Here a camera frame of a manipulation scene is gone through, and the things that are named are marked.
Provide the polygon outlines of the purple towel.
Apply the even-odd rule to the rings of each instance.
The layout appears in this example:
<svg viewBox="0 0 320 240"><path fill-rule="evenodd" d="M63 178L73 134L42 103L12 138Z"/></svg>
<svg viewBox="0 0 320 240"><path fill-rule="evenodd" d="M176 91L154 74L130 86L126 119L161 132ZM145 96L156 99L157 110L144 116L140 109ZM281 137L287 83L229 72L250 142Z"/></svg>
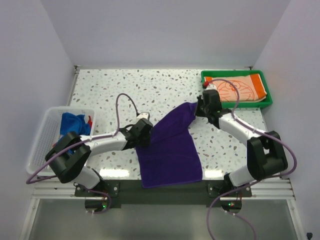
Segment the purple towel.
<svg viewBox="0 0 320 240"><path fill-rule="evenodd" d="M201 161L189 133L196 108L190 102L177 106L153 127L149 146L135 148L143 188L202 180Z"/></svg>

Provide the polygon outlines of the orange Doraemon towel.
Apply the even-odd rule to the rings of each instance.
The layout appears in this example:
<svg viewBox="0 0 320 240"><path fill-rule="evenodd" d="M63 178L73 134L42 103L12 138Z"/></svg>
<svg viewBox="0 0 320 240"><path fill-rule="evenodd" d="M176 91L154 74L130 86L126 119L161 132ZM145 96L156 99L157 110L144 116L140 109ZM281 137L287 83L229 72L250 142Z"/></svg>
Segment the orange Doraemon towel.
<svg viewBox="0 0 320 240"><path fill-rule="evenodd" d="M204 84L205 82L215 84L222 102L236 102L238 95L231 84L221 79L231 82L236 87L240 102L260 102L267 97L266 89L258 73L234 77L205 76Z"/></svg>

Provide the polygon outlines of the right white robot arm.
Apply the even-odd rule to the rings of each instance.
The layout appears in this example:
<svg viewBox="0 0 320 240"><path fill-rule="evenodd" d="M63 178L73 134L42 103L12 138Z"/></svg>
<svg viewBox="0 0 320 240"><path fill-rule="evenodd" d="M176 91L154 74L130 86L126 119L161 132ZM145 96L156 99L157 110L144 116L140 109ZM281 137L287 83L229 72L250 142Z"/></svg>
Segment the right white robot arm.
<svg viewBox="0 0 320 240"><path fill-rule="evenodd" d="M235 196L241 186L272 177L288 168L284 147L277 132L258 133L229 108L222 108L217 90L205 90L197 97L195 115L207 118L217 129L235 137L246 147L246 165L224 175L223 192Z"/></svg>

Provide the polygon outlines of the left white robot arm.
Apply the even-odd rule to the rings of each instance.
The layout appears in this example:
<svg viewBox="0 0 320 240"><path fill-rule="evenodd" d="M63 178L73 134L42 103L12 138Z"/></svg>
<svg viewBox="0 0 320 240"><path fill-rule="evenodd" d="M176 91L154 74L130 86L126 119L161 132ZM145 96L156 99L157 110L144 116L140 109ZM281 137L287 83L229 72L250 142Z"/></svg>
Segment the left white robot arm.
<svg viewBox="0 0 320 240"><path fill-rule="evenodd" d="M148 119L140 118L129 129L123 127L109 135L78 135L71 131L55 144L45 160L62 184L77 183L96 197L103 193L103 179L97 171L85 166L87 160L106 152L146 147L152 129Z"/></svg>

